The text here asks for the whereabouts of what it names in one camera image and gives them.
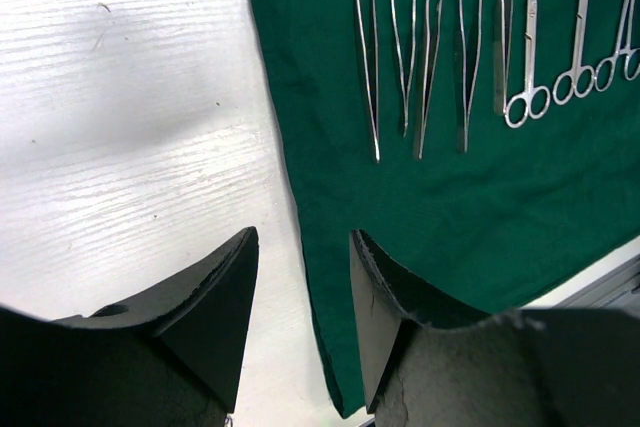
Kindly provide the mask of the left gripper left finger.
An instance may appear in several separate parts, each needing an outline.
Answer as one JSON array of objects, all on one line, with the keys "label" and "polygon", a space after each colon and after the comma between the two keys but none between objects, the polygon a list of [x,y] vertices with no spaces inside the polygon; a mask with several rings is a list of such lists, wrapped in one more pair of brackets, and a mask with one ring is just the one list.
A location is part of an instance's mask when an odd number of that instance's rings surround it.
[{"label": "left gripper left finger", "polygon": [[94,314],[1,312],[5,426],[221,426],[235,409],[259,260],[247,227]]}]

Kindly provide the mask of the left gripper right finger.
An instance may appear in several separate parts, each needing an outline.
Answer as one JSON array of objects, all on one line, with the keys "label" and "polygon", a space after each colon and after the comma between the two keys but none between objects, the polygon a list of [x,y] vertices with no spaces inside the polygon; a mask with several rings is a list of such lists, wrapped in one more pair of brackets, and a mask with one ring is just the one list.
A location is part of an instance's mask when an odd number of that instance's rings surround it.
[{"label": "left gripper right finger", "polygon": [[528,305],[489,314],[352,232],[352,297],[374,424],[637,425],[639,316],[557,307],[635,256],[630,242]]}]

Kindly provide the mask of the dark green surgical cloth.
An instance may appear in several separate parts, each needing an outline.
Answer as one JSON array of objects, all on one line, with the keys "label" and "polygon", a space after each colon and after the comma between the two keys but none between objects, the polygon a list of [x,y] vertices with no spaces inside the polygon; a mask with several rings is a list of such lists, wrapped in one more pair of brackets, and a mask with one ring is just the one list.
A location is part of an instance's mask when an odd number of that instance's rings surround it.
[{"label": "dark green surgical cloth", "polygon": [[[477,0],[465,1],[471,32]],[[431,1],[435,15],[437,0]],[[377,0],[381,160],[372,154],[354,0],[251,0],[297,205],[312,321],[331,401],[364,405],[349,234],[475,308],[526,304],[639,233],[639,84],[551,104],[509,128],[493,109],[493,5],[484,0],[469,150],[458,150],[457,0],[444,0],[423,158],[413,156],[424,3],[402,136],[390,0]],[[405,58],[411,0],[396,0]]]}]

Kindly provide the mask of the thin short steel tweezers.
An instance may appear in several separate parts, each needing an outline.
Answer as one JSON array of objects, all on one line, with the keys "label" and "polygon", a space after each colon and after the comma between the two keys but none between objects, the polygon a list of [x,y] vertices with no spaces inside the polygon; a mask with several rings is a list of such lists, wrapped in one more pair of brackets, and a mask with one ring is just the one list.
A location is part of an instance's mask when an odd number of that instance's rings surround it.
[{"label": "thin short steel tweezers", "polygon": [[404,57],[403,44],[401,41],[396,0],[390,0],[391,22],[394,34],[395,53],[398,67],[399,87],[402,99],[402,136],[406,137],[409,129],[409,108],[411,102],[411,91],[413,87],[414,72],[416,65],[417,51],[417,0],[411,0],[410,7],[410,30],[409,30],[409,55]]}]

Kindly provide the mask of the steel surgical scissors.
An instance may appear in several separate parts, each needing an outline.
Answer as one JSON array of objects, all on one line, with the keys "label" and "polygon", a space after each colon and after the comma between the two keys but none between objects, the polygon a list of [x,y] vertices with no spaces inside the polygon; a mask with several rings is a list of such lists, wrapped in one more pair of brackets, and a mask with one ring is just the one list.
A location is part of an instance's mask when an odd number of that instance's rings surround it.
[{"label": "steel surgical scissors", "polygon": [[535,83],[538,10],[538,0],[526,0],[523,90],[508,101],[504,113],[505,123],[511,129],[522,127],[528,119],[540,119],[551,103],[549,88]]}]

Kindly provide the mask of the curved tip steel tweezers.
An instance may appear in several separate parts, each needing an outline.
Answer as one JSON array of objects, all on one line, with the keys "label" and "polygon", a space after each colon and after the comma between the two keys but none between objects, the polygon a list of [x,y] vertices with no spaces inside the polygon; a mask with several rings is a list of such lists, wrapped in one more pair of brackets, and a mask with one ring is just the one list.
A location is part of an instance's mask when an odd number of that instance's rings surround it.
[{"label": "curved tip steel tweezers", "polygon": [[435,82],[435,71],[441,40],[441,22],[444,0],[437,0],[434,16],[431,15],[431,1],[432,0],[425,0],[424,3],[424,33],[422,43],[423,62],[420,78],[420,103],[418,107],[416,133],[413,145],[413,156],[418,160],[423,158],[424,153],[430,102]]}]

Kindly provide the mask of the steel forceps clamp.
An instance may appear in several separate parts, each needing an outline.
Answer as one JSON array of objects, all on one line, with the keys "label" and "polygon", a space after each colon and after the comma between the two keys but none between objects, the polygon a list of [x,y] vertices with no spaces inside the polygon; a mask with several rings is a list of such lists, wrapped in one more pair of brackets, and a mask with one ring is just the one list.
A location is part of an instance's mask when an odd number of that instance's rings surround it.
[{"label": "steel forceps clamp", "polygon": [[604,92],[611,86],[620,61],[623,62],[622,76],[626,81],[639,77],[639,48],[632,46],[635,6],[636,0],[622,2],[614,50],[597,64],[593,74],[597,92]]}]

